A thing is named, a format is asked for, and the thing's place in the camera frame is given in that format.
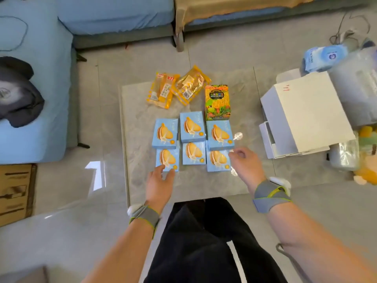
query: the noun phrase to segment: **marble table surface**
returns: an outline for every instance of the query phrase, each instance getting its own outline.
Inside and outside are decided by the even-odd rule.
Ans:
[[[349,174],[332,169],[326,162],[326,153],[267,159],[258,125],[264,121],[253,69],[209,74],[213,84],[229,86],[232,113],[230,124],[233,134],[241,132],[243,138],[236,146],[247,146],[262,160],[266,176],[284,177],[293,187],[345,181]],[[183,106],[175,97],[168,110],[147,104],[151,82],[125,85],[120,90],[123,151],[128,204],[143,203],[145,181],[156,163],[156,150],[152,148],[156,118],[179,118],[181,112],[204,109],[202,90],[189,105]],[[207,172],[205,165],[182,165],[176,173],[171,202],[225,197],[246,194],[246,185],[230,171]]]

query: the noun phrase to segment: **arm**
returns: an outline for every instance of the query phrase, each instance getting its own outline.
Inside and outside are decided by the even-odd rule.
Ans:
[[[150,172],[147,180],[146,202],[161,214],[173,190],[174,170],[162,180],[161,165]],[[137,283],[153,237],[153,227],[144,219],[134,219],[100,264],[82,283]]]
[[[266,180],[261,161],[247,148],[229,153],[232,166],[253,196]],[[377,282],[363,259],[333,237],[293,203],[273,206],[268,221],[284,247],[313,282]]]

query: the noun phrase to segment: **person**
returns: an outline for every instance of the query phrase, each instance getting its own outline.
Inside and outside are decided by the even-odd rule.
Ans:
[[[229,153],[232,167],[256,203],[268,182],[258,156],[246,147]],[[162,179],[164,166],[148,175],[146,202],[141,210],[162,213],[173,190],[175,172]],[[278,187],[273,193],[284,192]],[[267,219],[302,279],[308,282],[377,282],[376,272],[344,246],[288,196],[268,204]],[[84,283],[138,282],[151,244],[154,226],[134,216],[125,233]],[[286,282],[270,254],[262,249],[247,224],[222,198],[176,203],[144,282]]]

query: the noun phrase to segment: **wrist strap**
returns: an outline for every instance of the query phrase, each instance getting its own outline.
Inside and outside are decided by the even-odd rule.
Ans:
[[[291,202],[285,188],[265,180],[261,182],[254,194],[254,205],[258,212],[266,214],[276,204]]]
[[[160,221],[160,215],[158,214],[158,212],[156,212],[149,206],[142,206],[131,215],[130,223],[134,219],[146,220],[153,227],[153,237],[155,237],[157,224]]]

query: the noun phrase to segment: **tiled floor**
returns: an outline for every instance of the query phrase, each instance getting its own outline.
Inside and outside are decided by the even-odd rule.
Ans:
[[[377,40],[375,10],[363,9],[355,15],[359,13],[367,16],[372,24],[370,37]],[[299,66],[306,49],[329,44],[342,16],[332,12],[188,33],[182,53],[175,51],[170,38],[83,53],[88,62],[79,63],[80,140],[91,148],[76,148],[60,162],[39,165],[35,216],[0,228],[0,274],[48,264],[52,283],[79,282],[125,230],[120,85],[151,81],[156,71],[184,74],[194,64],[208,72],[253,67],[262,94],[276,73]],[[360,18],[346,18],[342,28],[351,26],[365,30]],[[331,232],[376,262],[377,227],[368,220],[377,213],[375,187],[350,182],[300,188],[292,195]],[[299,282],[289,260],[275,251],[277,238],[250,198],[240,195],[229,201],[288,281]],[[164,211],[164,219],[170,208]]]

